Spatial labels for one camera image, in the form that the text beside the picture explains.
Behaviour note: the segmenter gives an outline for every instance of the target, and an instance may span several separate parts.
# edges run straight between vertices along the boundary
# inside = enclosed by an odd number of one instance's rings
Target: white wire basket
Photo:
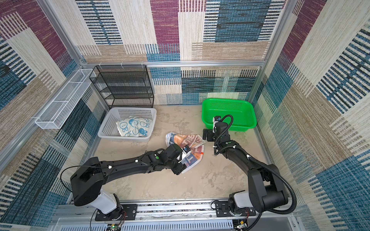
[[[121,136],[117,129],[117,121],[123,120],[130,116],[138,116],[153,120],[152,126],[146,137],[127,137]],[[103,123],[98,131],[100,138],[106,138],[114,141],[135,141],[148,142],[152,135],[155,119],[157,118],[157,110],[154,108],[112,108],[105,116]]]
[[[78,70],[35,123],[42,129],[60,129],[90,86],[88,76],[95,75],[92,71],[92,69]]]

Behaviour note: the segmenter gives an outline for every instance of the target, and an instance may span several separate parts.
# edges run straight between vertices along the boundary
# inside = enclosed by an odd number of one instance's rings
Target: green plastic basket
[[[232,115],[234,122],[229,130],[245,132],[257,125],[256,115],[251,103],[237,99],[206,99],[202,104],[202,121],[208,129],[213,128],[213,118],[215,116],[224,117]],[[227,117],[224,122],[230,123]]]

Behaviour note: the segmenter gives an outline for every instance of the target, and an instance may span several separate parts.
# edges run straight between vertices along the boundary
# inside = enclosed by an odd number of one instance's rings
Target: ventilated metal panel
[[[107,224],[91,224],[92,231],[106,231]],[[89,225],[62,225],[60,231],[90,231]]]
[[[232,220],[198,220],[198,221],[169,221],[169,222],[138,222],[125,223],[122,231],[135,230],[158,230],[158,231],[177,231],[177,230],[228,230],[232,229]]]

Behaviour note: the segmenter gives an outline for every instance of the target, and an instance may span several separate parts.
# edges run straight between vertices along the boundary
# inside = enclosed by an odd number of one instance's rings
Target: red wire
[[[247,226],[249,226],[248,224],[248,217],[249,217],[249,211],[248,210],[245,210],[247,212],[247,218],[245,218],[245,221],[247,222]]]
[[[118,226],[117,226],[117,227],[119,227],[119,226],[121,225],[122,220],[123,220],[123,223],[125,223],[127,213],[126,213],[126,211],[124,211],[124,210],[123,210],[123,212],[125,213],[125,215],[123,215],[124,217],[123,217],[123,218],[121,218],[121,221],[119,222],[119,224],[118,224]]]

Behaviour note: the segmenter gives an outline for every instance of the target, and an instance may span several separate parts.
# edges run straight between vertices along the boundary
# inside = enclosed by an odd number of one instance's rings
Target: black wire shelf
[[[154,104],[153,88],[145,65],[99,65],[90,80],[109,108],[144,107]]]

